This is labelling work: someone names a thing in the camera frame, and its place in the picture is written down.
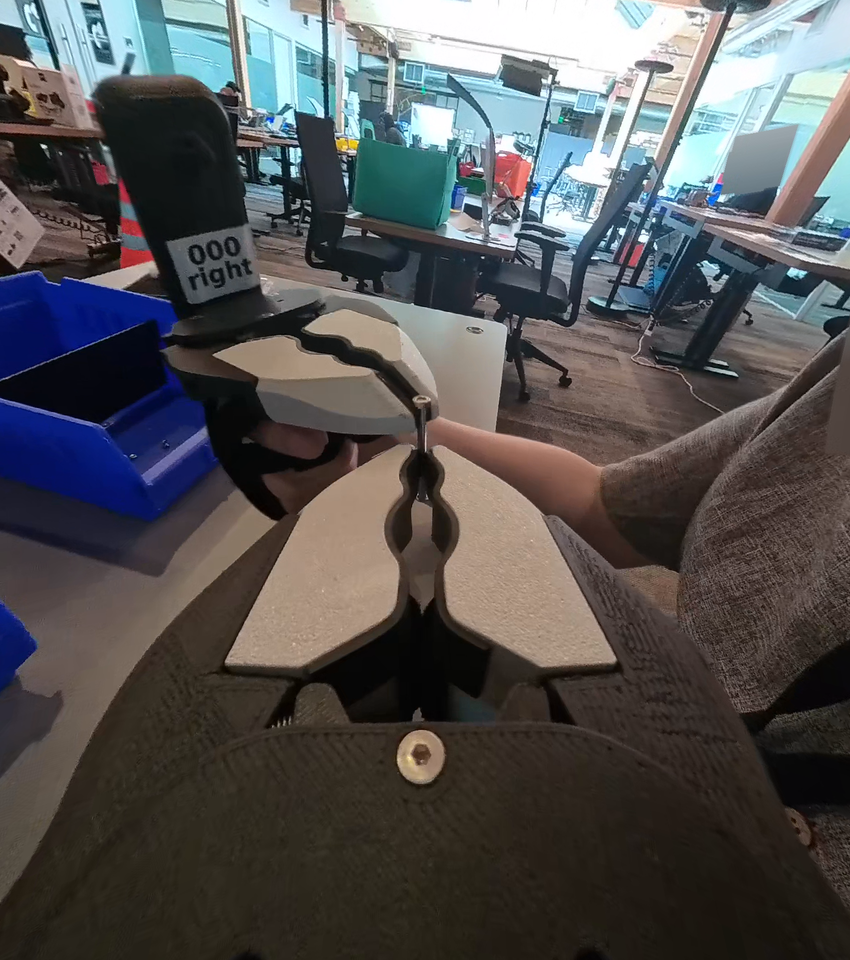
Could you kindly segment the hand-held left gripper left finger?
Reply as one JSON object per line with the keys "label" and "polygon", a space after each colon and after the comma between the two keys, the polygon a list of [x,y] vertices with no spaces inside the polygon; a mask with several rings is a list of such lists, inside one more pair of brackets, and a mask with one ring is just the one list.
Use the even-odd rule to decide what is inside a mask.
{"label": "hand-held left gripper left finger", "polygon": [[408,444],[384,451],[298,514],[226,656],[229,671],[314,675],[398,622],[416,453]]}

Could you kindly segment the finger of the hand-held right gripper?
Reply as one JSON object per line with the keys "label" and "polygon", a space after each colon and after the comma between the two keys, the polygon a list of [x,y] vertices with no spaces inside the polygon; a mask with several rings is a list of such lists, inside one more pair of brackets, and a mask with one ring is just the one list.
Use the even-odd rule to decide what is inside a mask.
{"label": "finger of the hand-held right gripper", "polygon": [[215,358],[248,374],[273,421],[328,434],[407,434],[415,414],[376,372],[305,350],[288,336],[238,343]]}
{"label": "finger of the hand-held right gripper", "polygon": [[429,417],[439,413],[439,392],[431,368],[405,330],[387,312],[374,308],[334,308],[301,328],[302,346],[334,357],[350,369],[375,375],[409,411],[416,399],[429,402]]}

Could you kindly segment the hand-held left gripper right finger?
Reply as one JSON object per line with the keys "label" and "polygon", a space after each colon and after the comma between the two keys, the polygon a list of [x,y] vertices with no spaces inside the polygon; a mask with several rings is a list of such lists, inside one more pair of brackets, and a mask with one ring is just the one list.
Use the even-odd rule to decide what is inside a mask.
{"label": "hand-held left gripper right finger", "polygon": [[431,450],[435,599],[491,665],[594,673],[618,660],[541,511],[445,446]]}

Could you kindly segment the blue divided plastic bin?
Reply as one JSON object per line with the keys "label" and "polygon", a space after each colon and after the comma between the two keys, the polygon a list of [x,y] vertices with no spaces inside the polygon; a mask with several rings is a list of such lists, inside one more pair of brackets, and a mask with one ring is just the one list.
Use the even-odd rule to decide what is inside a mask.
{"label": "blue divided plastic bin", "polygon": [[[36,271],[0,278],[0,380],[152,319],[163,349],[176,320],[163,298]],[[201,405],[165,367],[163,390],[103,426],[0,399],[0,477],[154,521],[217,466]]]}

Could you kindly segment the person's right forearm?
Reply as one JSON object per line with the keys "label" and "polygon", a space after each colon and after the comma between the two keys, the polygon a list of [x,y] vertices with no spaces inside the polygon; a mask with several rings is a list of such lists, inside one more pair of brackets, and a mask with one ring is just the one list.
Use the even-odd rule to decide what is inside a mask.
{"label": "person's right forearm", "polygon": [[636,549],[607,507],[612,472],[561,448],[437,418],[430,440],[497,476],[559,519],[618,570],[658,566]]}

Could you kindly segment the person's right hand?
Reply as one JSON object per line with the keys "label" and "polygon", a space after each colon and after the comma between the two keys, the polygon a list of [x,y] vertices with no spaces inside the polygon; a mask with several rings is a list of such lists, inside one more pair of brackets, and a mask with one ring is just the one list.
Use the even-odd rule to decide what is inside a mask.
{"label": "person's right hand", "polygon": [[280,521],[375,456],[410,439],[411,434],[384,435],[363,443],[264,420],[238,442],[239,488],[262,514]]}

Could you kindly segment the orange blue-striped traffic cone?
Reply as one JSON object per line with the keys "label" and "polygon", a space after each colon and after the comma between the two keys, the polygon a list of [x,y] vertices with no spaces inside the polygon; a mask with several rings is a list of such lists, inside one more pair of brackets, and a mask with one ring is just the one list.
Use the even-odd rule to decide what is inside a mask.
{"label": "orange blue-striped traffic cone", "polygon": [[144,238],[137,210],[123,179],[118,180],[120,213],[120,269],[152,263],[153,254]]}

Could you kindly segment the wooden top desk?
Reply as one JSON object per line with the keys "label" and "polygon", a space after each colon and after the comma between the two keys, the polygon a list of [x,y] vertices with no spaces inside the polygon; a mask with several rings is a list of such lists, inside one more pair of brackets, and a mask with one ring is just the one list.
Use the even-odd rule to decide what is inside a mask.
{"label": "wooden top desk", "polygon": [[26,188],[44,190],[109,235],[119,233],[119,188],[98,129],[0,122],[0,141],[13,146]]}
{"label": "wooden top desk", "polygon": [[511,261],[520,223],[493,223],[488,232],[463,212],[435,229],[352,212],[346,225],[362,234],[399,241],[418,255],[414,304],[462,316],[476,316],[479,273],[490,263]]}
{"label": "wooden top desk", "polygon": [[811,291],[829,284],[850,295],[850,250],[824,250],[795,242],[800,229],[766,224],[754,218],[721,214],[704,207],[687,207],[671,200],[663,202],[664,223],[688,235],[688,245],[675,258],[660,288],[662,310],[676,289],[679,269],[708,259],[728,268],[728,277],[683,352],[658,346],[650,349],[659,367],[696,371],[736,378],[731,367],[713,357],[724,335],[731,330],[759,286],[776,289],[789,271],[801,271],[811,279]]}

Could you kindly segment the white product box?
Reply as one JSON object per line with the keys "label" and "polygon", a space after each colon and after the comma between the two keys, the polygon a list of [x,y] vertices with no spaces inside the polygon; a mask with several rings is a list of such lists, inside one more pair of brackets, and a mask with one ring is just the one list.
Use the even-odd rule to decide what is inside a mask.
{"label": "white product box", "polygon": [[24,88],[35,105],[36,116],[52,124],[82,130],[95,127],[79,75],[73,66],[61,69],[22,62]]}

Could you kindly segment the black office chair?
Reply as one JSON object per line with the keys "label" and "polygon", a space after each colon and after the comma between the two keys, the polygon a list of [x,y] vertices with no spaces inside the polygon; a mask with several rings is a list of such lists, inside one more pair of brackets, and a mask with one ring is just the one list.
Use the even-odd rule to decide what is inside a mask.
{"label": "black office chair", "polygon": [[555,276],[553,268],[556,255],[570,251],[571,247],[562,231],[541,222],[525,221],[516,234],[518,241],[539,247],[541,262],[538,267],[510,260],[479,273],[478,293],[490,295],[497,302],[498,309],[493,319],[507,326],[505,361],[515,366],[519,402],[526,403],[530,399],[525,370],[527,359],[539,361],[558,371],[560,387],[567,388],[572,384],[566,367],[533,343],[527,342],[525,321],[548,321],[564,329],[576,323],[585,275],[594,253],[628,204],[639,196],[648,178],[656,175],[657,170],[652,162],[635,164],[627,171],[595,222],[577,244],[567,282]]}
{"label": "black office chair", "polygon": [[356,282],[359,293],[383,294],[384,277],[407,266],[407,250],[375,235],[347,234],[349,200],[334,122],[301,112],[295,114],[295,121],[311,205],[307,264],[340,274],[345,282]]}

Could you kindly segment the green fabric bin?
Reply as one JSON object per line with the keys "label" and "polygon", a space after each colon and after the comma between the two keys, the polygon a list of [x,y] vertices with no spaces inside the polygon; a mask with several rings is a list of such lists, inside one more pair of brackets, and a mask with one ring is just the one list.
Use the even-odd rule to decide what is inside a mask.
{"label": "green fabric bin", "polygon": [[450,150],[399,147],[359,140],[352,205],[360,214],[388,222],[437,230],[451,214],[459,143]]}

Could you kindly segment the silver gooseneck desk lamp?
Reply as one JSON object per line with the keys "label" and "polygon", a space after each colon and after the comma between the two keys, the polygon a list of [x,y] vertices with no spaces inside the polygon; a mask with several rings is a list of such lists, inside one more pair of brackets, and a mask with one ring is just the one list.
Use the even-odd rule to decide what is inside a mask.
{"label": "silver gooseneck desk lamp", "polygon": [[447,86],[455,95],[464,100],[471,109],[478,114],[486,127],[487,137],[481,148],[481,169],[483,171],[484,192],[481,196],[481,237],[484,241],[491,239],[492,208],[496,196],[495,169],[496,169],[496,138],[491,120],[486,111],[467,88],[451,73],[446,76]]}

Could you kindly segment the black bin divider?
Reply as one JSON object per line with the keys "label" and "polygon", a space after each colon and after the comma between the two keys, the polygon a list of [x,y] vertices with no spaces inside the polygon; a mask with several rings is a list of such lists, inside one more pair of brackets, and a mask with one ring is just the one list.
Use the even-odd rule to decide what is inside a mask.
{"label": "black bin divider", "polygon": [[149,319],[0,380],[0,400],[105,425],[167,386],[162,336]]}

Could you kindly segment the hanging black monitor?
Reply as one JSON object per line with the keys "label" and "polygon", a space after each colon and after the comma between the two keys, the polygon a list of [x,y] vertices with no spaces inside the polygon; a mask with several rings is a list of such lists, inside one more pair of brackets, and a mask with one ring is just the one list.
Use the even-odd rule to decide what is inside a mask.
{"label": "hanging black monitor", "polygon": [[496,79],[506,89],[539,97],[556,76],[557,68],[544,61],[502,54]]}

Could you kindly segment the wooden post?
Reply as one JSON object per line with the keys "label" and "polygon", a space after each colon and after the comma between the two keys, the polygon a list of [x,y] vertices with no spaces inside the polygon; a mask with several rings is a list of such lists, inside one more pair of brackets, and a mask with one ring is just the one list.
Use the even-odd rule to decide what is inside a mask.
{"label": "wooden post", "polygon": [[785,227],[799,224],[849,139],[850,70],[770,207],[767,222]]}

